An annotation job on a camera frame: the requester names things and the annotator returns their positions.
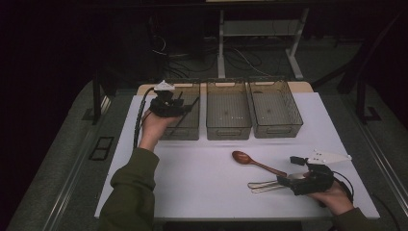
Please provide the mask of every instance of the gray plastic basket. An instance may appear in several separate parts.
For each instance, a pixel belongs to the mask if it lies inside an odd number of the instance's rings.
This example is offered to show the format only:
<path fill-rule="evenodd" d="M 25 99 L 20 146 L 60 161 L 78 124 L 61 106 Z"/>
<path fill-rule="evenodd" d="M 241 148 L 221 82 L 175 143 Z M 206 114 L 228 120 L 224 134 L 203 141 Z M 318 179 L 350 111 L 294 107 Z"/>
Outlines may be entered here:
<path fill-rule="evenodd" d="M 176 89 L 172 98 L 178 98 L 181 94 L 181 99 L 184 99 L 184 105 L 191 105 L 197 97 L 200 97 L 200 81 L 198 79 L 166 79 L 167 83 L 173 84 Z M 169 124 L 165 133 L 161 137 L 163 141 L 197 141 L 199 139 L 199 115 L 200 115 L 200 100 L 198 100 L 190 113 L 188 113 L 181 123 L 178 122 Z"/>
<path fill-rule="evenodd" d="M 287 82 L 249 78 L 255 138 L 294 138 L 303 125 Z"/>
<path fill-rule="evenodd" d="M 207 139 L 248 140 L 251 127 L 244 79 L 209 79 Z"/>

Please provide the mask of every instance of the green jacket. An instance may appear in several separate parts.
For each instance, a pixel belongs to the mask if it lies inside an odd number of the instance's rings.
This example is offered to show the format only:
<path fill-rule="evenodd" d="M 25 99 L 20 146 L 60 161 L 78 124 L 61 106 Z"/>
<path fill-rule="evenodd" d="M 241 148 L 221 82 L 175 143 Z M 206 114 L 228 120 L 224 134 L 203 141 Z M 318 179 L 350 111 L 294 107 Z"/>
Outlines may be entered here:
<path fill-rule="evenodd" d="M 136 148 L 129 163 L 112 178 L 114 191 L 102 208 L 99 230 L 151 231 L 154 218 L 154 171 L 159 158 L 148 150 Z M 333 217 L 339 231 L 378 230 L 356 208 Z"/>

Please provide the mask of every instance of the utensil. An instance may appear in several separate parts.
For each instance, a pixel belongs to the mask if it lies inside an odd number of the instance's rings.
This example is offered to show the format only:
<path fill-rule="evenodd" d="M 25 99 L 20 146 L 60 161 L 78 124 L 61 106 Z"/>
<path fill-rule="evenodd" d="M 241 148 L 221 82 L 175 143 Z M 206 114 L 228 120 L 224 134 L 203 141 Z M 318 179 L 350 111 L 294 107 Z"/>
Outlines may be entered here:
<path fill-rule="evenodd" d="M 268 170 L 268 171 L 272 172 L 275 175 L 279 175 L 279 176 L 282 176 L 282 177 L 287 177 L 287 175 L 288 175 L 286 172 L 277 170 L 277 169 L 272 168 L 272 167 L 264 166 L 264 165 L 262 165 L 262 164 L 260 164 L 260 163 L 258 163 L 256 161 L 252 160 L 251 157 L 248 154 L 246 154 L 244 152 L 241 152 L 241 151 L 233 151 L 232 152 L 232 157 L 234 158 L 234 160 L 236 162 L 238 162 L 238 163 L 240 163 L 242 165 L 255 165 L 255 166 L 261 167 L 261 168 L 263 168 L 265 170 Z"/>
<path fill-rule="evenodd" d="M 294 173 L 287 176 L 288 179 L 303 179 L 304 173 Z M 248 188 L 251 189 L 253 193 L 262 193 L 271 190 L 279 190 L 286 188 L 286 186 L 280 185 L 278 181 L 267 181 L 261 183 L 248 183 Z"/>

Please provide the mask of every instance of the wooden spoon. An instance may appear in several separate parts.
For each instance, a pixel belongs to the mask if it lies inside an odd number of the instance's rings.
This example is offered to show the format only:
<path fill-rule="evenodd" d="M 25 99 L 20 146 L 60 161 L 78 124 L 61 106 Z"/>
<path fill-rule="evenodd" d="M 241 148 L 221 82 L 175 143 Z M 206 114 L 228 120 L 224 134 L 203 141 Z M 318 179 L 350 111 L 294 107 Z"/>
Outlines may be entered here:
<path fill-rule="evenodd" d="M 286 172 L 280 171 L 280 170 L 276 170 L 275 168 L 272 167 L 268 167 L 268 166 L 264 166 L 254 160 L 251 159 L 250 156 L 248 156 L 248 154 L 241 152 L 241 151 L 233 151 L 232 152 L 232 157 L 234 158 L 234 160 L 238 163 L 240 163 L 241 165 L 255 165 L 258 167 L 261 167 L 265 170 L 268 170 L 270 172 L 272 172 L 275 175 L 279 175 L 279 176 L 283 176 L 286 177 L 288 174 Z"/>

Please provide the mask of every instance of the white tabletop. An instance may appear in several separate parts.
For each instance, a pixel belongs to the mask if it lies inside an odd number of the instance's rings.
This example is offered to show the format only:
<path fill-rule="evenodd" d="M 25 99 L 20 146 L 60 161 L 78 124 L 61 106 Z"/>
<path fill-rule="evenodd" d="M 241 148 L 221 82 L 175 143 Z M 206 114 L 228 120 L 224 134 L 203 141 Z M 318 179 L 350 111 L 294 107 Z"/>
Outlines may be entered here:
<path fill-rule="evenodd" d="M 153 95 L 147 97 L 145 109 Z M 201 95 L 198 141 L 159 141 L 155 153 L 155 218 L 162 220 L 303 220 L 331 217 L 313 199 L 294 196 L 290 189 L 252 193 L 248 182 L 275 180 L 276 176 L 255 166 L 236 163 L 231 153 L 240 150 L 264 165 L 287 173 L 306 172 L 290 163 L 291 156 L 309 157 L 314 149 L 347 155 L 337 131 L 317 93 L 294 93 L 303 119 L 296 138 L 247 141 L 208 141 L 205 94 Z M 132 154 L 136 117 L 141 96 L 134 96 L 115 151 L 95 216 L 112 192 L 113 174 Z M 379 218 L 366 188 L 351 162 L 329 165 L 353 184 L 354 204 L 368 218 Z"/>

